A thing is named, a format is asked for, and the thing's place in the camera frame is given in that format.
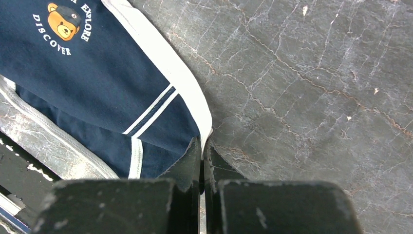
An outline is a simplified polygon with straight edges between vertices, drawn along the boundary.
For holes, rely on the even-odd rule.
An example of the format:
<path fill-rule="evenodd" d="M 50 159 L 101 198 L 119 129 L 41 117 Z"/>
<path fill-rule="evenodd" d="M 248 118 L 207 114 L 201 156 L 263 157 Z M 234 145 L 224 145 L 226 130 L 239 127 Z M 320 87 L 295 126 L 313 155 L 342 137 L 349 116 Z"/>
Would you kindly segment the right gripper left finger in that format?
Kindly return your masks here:
<path fill-rule="evenodd" d="M 201 145 L 152 179 L 57 182 L 46 195 L 35 234 L 197 234 Z"/>

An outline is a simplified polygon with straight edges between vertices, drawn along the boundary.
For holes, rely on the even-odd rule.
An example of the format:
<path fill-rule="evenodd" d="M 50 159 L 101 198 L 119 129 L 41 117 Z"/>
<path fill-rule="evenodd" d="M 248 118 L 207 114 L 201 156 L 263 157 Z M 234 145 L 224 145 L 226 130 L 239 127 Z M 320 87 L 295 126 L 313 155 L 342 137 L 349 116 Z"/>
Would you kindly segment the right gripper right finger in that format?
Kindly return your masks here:
<path fill-rule="evenodd" d="M 246 179 L 218 153 L 204 150 L 209 234 L 360 234 L 347 194 L 326 181 Z"/>

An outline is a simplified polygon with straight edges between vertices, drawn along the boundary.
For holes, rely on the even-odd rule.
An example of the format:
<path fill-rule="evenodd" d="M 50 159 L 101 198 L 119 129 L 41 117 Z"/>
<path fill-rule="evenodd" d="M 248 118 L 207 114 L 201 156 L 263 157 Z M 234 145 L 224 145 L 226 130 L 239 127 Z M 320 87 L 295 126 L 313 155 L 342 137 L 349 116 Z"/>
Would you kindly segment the navy blue white-trimmed underwear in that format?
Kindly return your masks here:
<path fill-rule="evenodd" d="M 0 92 L 105 178 L 155 178 L 204 148 L 193 73 L 126 0 L 3 0 Z"/>

